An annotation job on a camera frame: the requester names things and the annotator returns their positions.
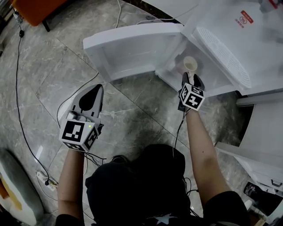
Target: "white refrigerator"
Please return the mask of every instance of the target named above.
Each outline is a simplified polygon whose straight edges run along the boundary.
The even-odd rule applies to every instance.
[[[262,13],[256,0],[201,0],[188,22],[147,23],[94,34],[84,49],[106,81],[155,72],[176,91],[178,65],[198,62],[206,97],[283,88],[283,7]]]

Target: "black furniture leg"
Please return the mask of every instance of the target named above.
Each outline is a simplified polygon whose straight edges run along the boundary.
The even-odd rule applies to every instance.
[[[47,31],[47,32],[50,32],[50,28],[48,27],[48,24],[47,24],[46,20],[43,20],[42,23],[43,23],[43,25],[44,25],[46,31]]]

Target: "marble floor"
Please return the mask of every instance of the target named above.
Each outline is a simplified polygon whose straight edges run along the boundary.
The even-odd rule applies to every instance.
[[[134,25],[149,15],[128,3],[120,2],[122,14],[119,27]],[[25,31],[19,57],[21,120],[32,151],[37,153],[42,150],[40,161],[55,180],[59,180],[67,154],[67,148],[58,139],[59,130],[55,120],[57,107],[96,74],[83,51],[82,41],[94,33],[114,28],[118,12],[116,0],[80,0],[48,18],[49,33],[43,25],[32,27],[25,21],[21,25]],[[42,169],[31,156],[18,122],[15,72],[19,26],[14,19],[0,35],[0,43],[4,44],[4,52],[0,57],[0,145],[10,149],[21,161],[42,199],[46,213],[52,213],[57,210],[57,202],[43,195],[37,184],[35,170]],[[134,159],[149,144],[173,145],[182,113],[177,110],[177,93],[170,86],[154,73],[112,83],[106,83],[98,75],[89,85],[97,83],[104,87],[100,118],[105,126],[92,147],[92,153],[108,161],[117,154]],[[166,98],[160,100],[160,93]],[[240,143],[239,134],[245,114],[237,108],[236,99],[235,93],[223,94],[207,98],[201,107],[201,118],[214,144],[217,141]],[[196,188],[189,147],[184,124],[178,136],[177,149],[186,158],[185,176],[191,178],[192,187]],[[233,157],[218,153],[218,159],[229,186],[246,200],[242,191],[249,179],[248,174]],[[95,169],[96,166],[90,162],[85,178]],[[43,189],[56,199],[56,192]],[[84,211],[92,217],[85,192],[86,189],[83,194]],[[190,199],[195,212],[202,215],[198,193],[193,192]],[[47,215],[45,224],[52,225],[56,214]],[[89,226],[92,221],[85,216],[85,223]]]

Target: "orange sofa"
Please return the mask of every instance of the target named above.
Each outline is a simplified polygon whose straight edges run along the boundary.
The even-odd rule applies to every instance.
[[[67,0],[11,0],[12,6],[32,26],[41,22],[50,31],[45,18]]]

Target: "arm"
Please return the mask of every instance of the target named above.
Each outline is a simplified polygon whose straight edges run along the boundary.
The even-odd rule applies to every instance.
[[[68,214],[83,220],[83,171],[84,155],[69,149],[58,186],[60,214]]]
[[[219,169],[215,148],[197,111],[190,110],[187,114],[187,131],[195,181],[204,206],[209,199],[230,191],[230,188]]]

